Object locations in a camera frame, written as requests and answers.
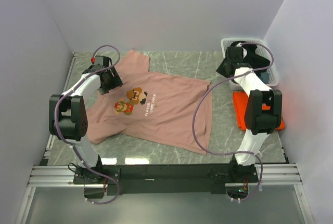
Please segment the pink printed t-shirt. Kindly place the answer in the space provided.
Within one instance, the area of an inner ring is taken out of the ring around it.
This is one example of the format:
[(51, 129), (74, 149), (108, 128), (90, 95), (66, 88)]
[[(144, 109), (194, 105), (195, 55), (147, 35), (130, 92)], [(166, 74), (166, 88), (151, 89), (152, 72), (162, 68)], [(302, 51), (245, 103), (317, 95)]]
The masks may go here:
[(212, 128), (210, 81), (153, 72), (150, 58), (130, 50), (116, 65), (123, 82), (97, 95), (87, 110), (87, 136), (100, 144), (125, 134), (206, 155)]

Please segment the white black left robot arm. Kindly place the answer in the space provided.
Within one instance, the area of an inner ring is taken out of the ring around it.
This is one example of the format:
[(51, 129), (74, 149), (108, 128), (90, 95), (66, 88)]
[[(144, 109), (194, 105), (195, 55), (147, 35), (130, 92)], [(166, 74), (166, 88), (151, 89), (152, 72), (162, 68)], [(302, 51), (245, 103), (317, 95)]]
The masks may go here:
[(87, 138), (85, 102), (93, 92), (107, 94), (122, 86), (122, 81), (111, 58), (94, 56), (91, 63), (70, 89), (50, 97), (49, 132), (66, 143), (76, 156), (76, 173), (85, 175), (91, 183), (99, 183), (104, 177), (103, 164)]

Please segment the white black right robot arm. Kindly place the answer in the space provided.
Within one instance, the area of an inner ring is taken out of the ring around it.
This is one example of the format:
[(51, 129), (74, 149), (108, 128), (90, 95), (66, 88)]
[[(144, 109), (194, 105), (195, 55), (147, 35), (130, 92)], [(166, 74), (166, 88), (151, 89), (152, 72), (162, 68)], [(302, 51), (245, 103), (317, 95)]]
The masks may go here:
[[(255, 52), (246, 48), (247, 45), (264, 48), (270, 54), (270, 60), (263, 58), (264, 62), (260, 67), (252, 65), (248, 59)], [(216, 70), (227, 81), (237, 83), (248, 97), (244, 115), (245, 135), (239, 149), (233, 154), (228, 169), (232, 181), (240, 182), (252, 175), (254, 164), (258, 160), (255, 156), (263, 142), (281, 125), (282, 93), (267, 86), (257, 76), (258, 72), (268, 70), (273, 63), (272, 52), (263, 44), (239, 42), (227, 47), (225, 57)]]

